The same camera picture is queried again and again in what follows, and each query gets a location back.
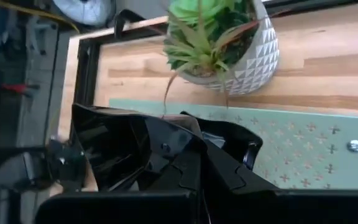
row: potted plant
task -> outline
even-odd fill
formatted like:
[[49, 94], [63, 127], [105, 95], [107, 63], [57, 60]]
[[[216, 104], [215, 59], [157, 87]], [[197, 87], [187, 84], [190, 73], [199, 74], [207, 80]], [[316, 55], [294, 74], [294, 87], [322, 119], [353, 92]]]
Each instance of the potted plant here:
[[173, 79], [231, 94], [250, 93], [272, 77], [279, 50], [261, 0], [174, 0], [164, 52]]

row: green perforated metal plate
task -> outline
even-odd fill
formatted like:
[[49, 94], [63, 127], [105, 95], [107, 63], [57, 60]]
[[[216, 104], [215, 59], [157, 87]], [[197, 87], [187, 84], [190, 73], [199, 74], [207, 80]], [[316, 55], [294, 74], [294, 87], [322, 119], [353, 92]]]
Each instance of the green perforated metal plate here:
[[[110, 107], [164, 114], [163, 103], [110, 100]], [[263, 140], [254, 172], [281, 188], [358, 189], [358, 118], [289, 111], [168, 103], [167, 114], [240, 124]]]

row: plant leaf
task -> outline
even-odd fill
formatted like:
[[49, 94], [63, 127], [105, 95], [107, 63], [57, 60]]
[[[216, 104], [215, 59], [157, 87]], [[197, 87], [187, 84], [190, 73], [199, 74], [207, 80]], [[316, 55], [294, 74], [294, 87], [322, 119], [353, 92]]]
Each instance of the plant leaf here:
[[226, 0], [226, 6], [230, 9], [230, 10], [234, 10], [234, 3], [236, 1], [235, 0]]
[[168, 58], [169, 59], [174, 59], [174, 60], [181, 60], [181, 61], [184, 61], [184, 62], [191, 62], [193, 65], [198, 64], [198, 59], [194, 58], [194, 57], [169, 55]]
[[166, 32], [162, 31], [162, 30], [159, 30], [158, 28], [155, 28], [153, 26], [146, 26], [146, 28], [164, 36], [166, 38], [167, 41], [169, 41], [170, 45], [174, 45], [174, 46], [177, 46], [177, 47], [181, 47], [183, 49], [187, 49], [189, 51], [192, 51], [194, 52], [194, 48], [186, 43], [183, 43], [177, 39], [175, 39], [174, 37], [170, 37], [167, 35]]
[[221, 50], [226, 44], [228, 44], [231, 41], [233, 41], [234, 39], [236, 39], [236, 37], [239, 34], [241, 34], [241, 33], [245, 32], [245, 31], [253, 28], [254, 26], [256, 26], [259, 23], [260, 20], [262, 20], [262, 19], [254, 20], [254, 21], [248, 22], [246, 24], [241, 24], [239, 26], [235, 26], [235, 27], [232, 27], [232, 28], [226, 30], [219, 37], [219, 39], [216, 41], [214, 49]]
[[179, 47], [176, 45], [165, 45], [164, 52], [169, 54], [186, 54], [192, 57], [197, 57], [196, 52], [194, 50], [184, 49], [183, 47]]
[[172, 20], [179, 29], [183, 32], [186, 37], [186, 40], [195, 48], [200, 49], [202, 52], [210, 53], [211, 46], [209, 45], [206, 37], [200, 37], [198, 33], [193, 30], [191, 27], [187, 26], [179, 18], [177, 18], [172, 12], [168, 11], [169, 19]]
[[217, 76], [222, 83], [225, 104], [226, 104], [226, 107], [228, 108], [229, 107], [229, 92], [227, 91], [227, 87], [226, 87], [226, 79], [222, 73], [217, 74]]
[[186, 64], [180, 66], [179, 68], [177, 68], [175, 70], [175, 73], [169, 78], [169, 81], [168, 81], [168, 85], [167, 85], [167, 89], [165, 90], [165, 94], [164, 94], [164, 114], [167, 113], [167, 96], [168, 96], [168, 91], [169, 89], [171, 88], [171, 85], [174, 81], [174, 79], [178, 76], [178, 73], [179, 72], [182, 72], [190, 67], [192, 67], [193, 65], [189, 62], [187, 62]]
[[205, 0], [198, 0], [198, 35], [200, 37], [200, 41], [205, 44], [209, 49], [211, 49], [211, 46], [208, 41], [208, 36], [205, 31], [205, 24], [204, 24], [204, 18], [203, 18], [203, 1]]
[[228, 65], [226, 65], [224, 62], [222, 62], [221, 60], [218, 60], [216, 62], [217, 65], [219, 65], [220, 67], [222, 67], [223, 69], [225, 69], [225, 71], [230, 74], [231, 77], [233, 77], [235, 79], [236, 82], [238, 82], [239, 80], [237, 79], [236, 75], [234, 74], [234, 72], [228, 67]]

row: yellow cable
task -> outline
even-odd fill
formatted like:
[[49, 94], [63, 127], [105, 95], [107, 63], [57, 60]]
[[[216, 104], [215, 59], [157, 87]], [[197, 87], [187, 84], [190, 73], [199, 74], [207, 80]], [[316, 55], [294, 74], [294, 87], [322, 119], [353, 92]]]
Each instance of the yellow cable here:
[[72, 26], [74, 28], [74, 30], [76, 30], [78, 33], [80, 33], [80, 30], [77, 28], [77, 26], [74, 23], [67, 21], [64, 17], [56, 16], [51, 13], [43, 12], [40, 10], [28, 9], [28, 8], [21, 7], [21, 6], [16, 6], [16, 5], [8, 3], [8, 2], [0, 1], [0, 6], [6, 7], [8, 9], [14, 9], [14, 10], [17, 10], [20, 12], [25, 12], [25, 13], [32, 14], [32, 15], [43, 16], [43, 17], [47, 17], [50, 19], [55, 19], [58, 21], [65, 22], [65, 23], [69, 24], [70, 26]]

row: round white object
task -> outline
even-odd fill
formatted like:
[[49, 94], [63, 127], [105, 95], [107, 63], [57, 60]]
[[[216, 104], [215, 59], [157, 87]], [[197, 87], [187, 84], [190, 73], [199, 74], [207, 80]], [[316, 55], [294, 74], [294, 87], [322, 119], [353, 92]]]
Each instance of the round white object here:
[[111, 0], [53, 0], [53, 2], [67, 17], [89, 26], [104, 24], [111, 13]]

